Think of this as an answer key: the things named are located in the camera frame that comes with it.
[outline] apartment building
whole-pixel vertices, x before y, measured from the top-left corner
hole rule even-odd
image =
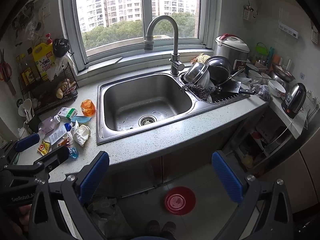
[[[81,32],[97,26],[107,27],[103,0],[76,0],[76,3]]]
[[[142,20],[141,0],[76,0],[81,32],[121,21]],[[190,12],[196,15],[199,0],[151,0],[152,17]]]

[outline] stainless steel sink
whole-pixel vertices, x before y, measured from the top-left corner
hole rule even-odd
[[[243,98],[234,96],[210,104],[184,91],[180,77],[162,71],[99,85],[97,144],[176,122]]]

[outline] foot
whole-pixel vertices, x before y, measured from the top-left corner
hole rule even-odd
[[[173,236],[174,236],[174,233],[176,232],[176,224],[169,221],[169,222],[166,222],[166,224],[163,226],[162,228],[162,232],[164,231],[167,231],[167,232],[170,232]]]
[[[157,220],[151,220],[146,227],[146,233],[148,236],[158,236],[160,233],[160,225]]]

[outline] person's hand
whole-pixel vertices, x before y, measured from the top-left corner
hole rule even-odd
[[[19,235],[22,235],[22,232],[28,232],[30,210],[31,210],[31,204],[30,205],[26,205],[26,206],[18,207],[18,209],[16,210],[17,214],[20,216],[19,220],[20,220],[20,223],[22,224],[22,228],[19,227],[12,220],[9,220],[9,222],[12,225],[13,229]]]

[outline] scissors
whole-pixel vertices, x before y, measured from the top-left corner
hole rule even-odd
[[[0,50],[0,57],[1,57],[1,63],[0,63],[0,80],[6,82],[9,86],[9,89],[12,93],[12,95],[15,95],[17,92],[14,89],[14,86],[11,83],[10,77],[12,75],[12,68],[8,63],[4,61],[4,49]]]

